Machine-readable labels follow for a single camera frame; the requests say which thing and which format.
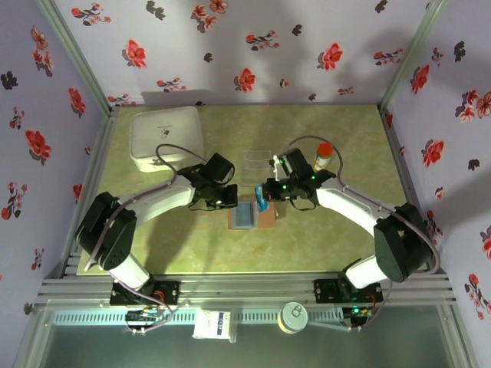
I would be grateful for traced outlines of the pink card holder album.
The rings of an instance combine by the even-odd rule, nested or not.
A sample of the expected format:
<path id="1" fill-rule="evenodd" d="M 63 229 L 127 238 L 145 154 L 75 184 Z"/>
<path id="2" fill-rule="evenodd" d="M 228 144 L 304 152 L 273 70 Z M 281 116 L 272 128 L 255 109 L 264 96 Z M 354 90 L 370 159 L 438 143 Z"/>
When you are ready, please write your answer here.
<path id="1" fill-rule="evenodd" d="M 276 227 L 276 210 L 273 204 L 260 212 L 256 202 L 239 202 L 229 209 L 228 230 L 265 230 Z"/>

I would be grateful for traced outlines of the aluminium corner post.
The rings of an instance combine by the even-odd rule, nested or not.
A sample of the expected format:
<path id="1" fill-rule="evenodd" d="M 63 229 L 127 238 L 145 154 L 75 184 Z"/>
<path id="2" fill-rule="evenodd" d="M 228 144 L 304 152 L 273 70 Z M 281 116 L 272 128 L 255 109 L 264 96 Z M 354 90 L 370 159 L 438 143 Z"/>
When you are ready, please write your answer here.
<path id="1" fill-rule="evenodd" d="M 79 47 L 74 35 L 72 34 L 67 22 L 64 20 L 59 8 L 54 0 L 35 0 L 36 4 L 48 20 L 51 28 L 58 36 L 59 41 L 67 52 L 69 58 L 76 67 L 84 83 L 89 88 L 92 96 L 97 101 L 99 108 L 107 117 L 112 114 L 113 108 L 107 102 L 104 92 L 92 71 L 86 57 Z"/>
<path id="2" fill-rule="evenodd" d="M 395 75 L 391 78 L 380 103 L 377 105 L 380 114 L 387 110 L 390 102 L 394 99 L 398 88 L 403 83 L 402 80 L 404 75 L 410 70 L 410 67 L 418 58 L 426 39 L 430 36 L 434 25 L 437 23 L 437 19 L 440 17 L 440 14 L 446 7 L 448 1 L 449 0 L 430 0 L 428 2 L 425 14 L 414 36 L 410 40 L 402 61 L 397 67 Z"/>

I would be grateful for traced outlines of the white box with blue print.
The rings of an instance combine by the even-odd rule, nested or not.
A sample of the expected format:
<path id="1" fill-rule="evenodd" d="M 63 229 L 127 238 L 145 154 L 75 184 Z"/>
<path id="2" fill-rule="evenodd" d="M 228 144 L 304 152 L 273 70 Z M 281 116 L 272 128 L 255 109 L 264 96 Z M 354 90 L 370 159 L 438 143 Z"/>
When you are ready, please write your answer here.
<path id="1" fill-rule="evenodd" d="M 227 310 L 203 310 L 196 312 L 192 337 L 198 340 L 228 340 L 236 342 L 237 320 Z"/>

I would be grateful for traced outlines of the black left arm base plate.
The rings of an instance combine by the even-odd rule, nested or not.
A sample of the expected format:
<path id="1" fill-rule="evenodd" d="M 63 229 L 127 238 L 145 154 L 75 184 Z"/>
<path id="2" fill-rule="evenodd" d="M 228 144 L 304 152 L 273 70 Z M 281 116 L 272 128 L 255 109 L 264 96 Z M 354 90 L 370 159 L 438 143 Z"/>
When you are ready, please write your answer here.
<path id="1" fill-rule="evenodd" d="M 140 290 L 139 293 L 152 297 L 159 301 L 165 302 L 170 306 L 177 305 L 180 295 L 180 282 L 178 281 L 156 281 L 150 279 Z M 154 304 L 145 297 L 135 295 L 121 286 L 119 283 L 112 284 L 110 294 L 111 306 L 133 306 Z"/>

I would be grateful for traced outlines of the white square box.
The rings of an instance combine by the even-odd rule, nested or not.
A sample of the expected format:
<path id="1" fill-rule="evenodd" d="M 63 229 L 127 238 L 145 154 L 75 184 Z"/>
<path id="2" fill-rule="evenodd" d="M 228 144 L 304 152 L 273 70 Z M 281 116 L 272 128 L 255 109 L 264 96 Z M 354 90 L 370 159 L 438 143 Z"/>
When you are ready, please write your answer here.
<path id="1" fill-rule="evenodd" d="M 199 112 L 195 107 L 177 107 L 139 113 L 130 123 L 129 152 L 135 166 L 145 173 L 197 164 L 205 156 Z"/>

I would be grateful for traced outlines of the aluminium side rail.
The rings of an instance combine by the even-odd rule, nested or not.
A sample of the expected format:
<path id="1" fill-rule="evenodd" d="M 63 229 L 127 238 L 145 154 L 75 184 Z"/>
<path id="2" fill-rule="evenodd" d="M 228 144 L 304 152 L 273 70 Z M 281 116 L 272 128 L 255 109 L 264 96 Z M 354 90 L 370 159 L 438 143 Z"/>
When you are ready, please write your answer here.
<path id="1" fill-rule="evenodd" d="M 399 139 L 397 138 L 397 134 L 395 133 L 394 126 L 389 126 L 387 121 L 390 113 L 387 109 L 383 108 L 381 104 L 377 104 L 377 111 L 380 114 L 382 123 L 384 125 L 385 133 L 387 135 L 387 139 L 390 145 L 390 150 L 392 152 L 394 162 L 397 168 L 397 172 L 400 178 L 401 185 L 403 187 L 404 195 L 407 201 L 413 205 L 415 205 L 420 212 L 423 219 L 426 218 L 425 212 L 421 209 L 420 201 L 417 198 L 417 194 L 414 191 L 413 181 L 410 177 L 409 170 L 407 168 L 407 164 L 405 159 L 400 154 L 400 148 L 402 147 Z"/>
<path id="2" fill-rule="evenodd" d="M 87 173 L 82 185 L 79 200 L 76 205 L 71 227 L 68 232 L 61 278 L 77 275 L 77 266 L 80 262 L 82 250 L 75 241 L 74 236 L 84 217 L 84 214 L 91 205 L 91 201 L 97 194 L 102 172 L 104 171 L 104 162 L 107 157 L 107 152 L 109 150 L 110 141 L 114 130 L 114 124 L 116 123 L 119 110 L 119 107 L 115 107 L 111 110 L 109 116 L 103 120 L 96 142 L 92 148 Z"/>

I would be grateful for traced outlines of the aluminium cross rail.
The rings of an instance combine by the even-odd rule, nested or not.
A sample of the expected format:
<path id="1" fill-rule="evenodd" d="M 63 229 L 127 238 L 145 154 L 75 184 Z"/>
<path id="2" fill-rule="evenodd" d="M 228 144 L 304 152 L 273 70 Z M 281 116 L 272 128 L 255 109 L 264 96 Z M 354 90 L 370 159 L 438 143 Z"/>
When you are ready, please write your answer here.
<path id="1" fill-rule="evenodd" d="M 158 281 L 180 282 L 179 307 L 279 307 L 289 301 L 306 306 L 316 304 L 318 279 L 335 279 L 334 272 L 321 273 L 231 273 L 157 275 Z M 35 299 L 36 307 L 49 303 L 106 307 L 109 305 L 113 279 L 102 275 L 69 274 L 61 279 L 46 279 Z M 435 306 L 455 305 L 456 296 L 445 274 L 409 277 L 402 284 L 383 281 L 381 288 L 386 305 Z"/>

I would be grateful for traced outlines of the orange-capped small bottle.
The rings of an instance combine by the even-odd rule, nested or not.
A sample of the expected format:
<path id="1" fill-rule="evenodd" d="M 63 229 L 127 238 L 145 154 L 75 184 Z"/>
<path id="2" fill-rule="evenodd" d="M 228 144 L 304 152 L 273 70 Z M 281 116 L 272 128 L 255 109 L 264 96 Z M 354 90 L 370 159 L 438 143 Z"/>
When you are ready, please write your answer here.
<path id="1" fill-rule="evenodd" d="M 322 169 L 327 169 L 331 161 L 334 149 L 330 143 L 322 143 L 318 146 L 314 161 L 314 171 L 318 172 Z"/>

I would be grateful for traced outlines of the tin can with pull tab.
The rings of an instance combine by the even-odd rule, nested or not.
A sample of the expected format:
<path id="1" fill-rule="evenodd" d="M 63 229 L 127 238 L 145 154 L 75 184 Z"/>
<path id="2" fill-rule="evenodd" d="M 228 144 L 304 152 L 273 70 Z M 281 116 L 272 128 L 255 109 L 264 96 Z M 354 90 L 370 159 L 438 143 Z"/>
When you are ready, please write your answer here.
<path id="1" fill-rule="evenodd" d="M 277 316 L 279 328 L 287 334 L 296 334 L 308 324 L 308 312 L 298 302 L 289 302 L 283 306 Z"/>

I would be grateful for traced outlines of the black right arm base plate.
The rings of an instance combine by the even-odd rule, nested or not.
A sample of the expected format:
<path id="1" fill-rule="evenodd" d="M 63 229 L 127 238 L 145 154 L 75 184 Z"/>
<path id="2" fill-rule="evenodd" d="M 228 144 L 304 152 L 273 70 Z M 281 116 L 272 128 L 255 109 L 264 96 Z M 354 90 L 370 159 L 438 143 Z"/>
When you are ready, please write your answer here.
<path id="1" fill-rule="evenodd" d="M 341 279 L 317 279 L 313 283 L 317 304 L 380 303 L 384 299 L 381 285 L 370 284 L 357 289 Z"/>

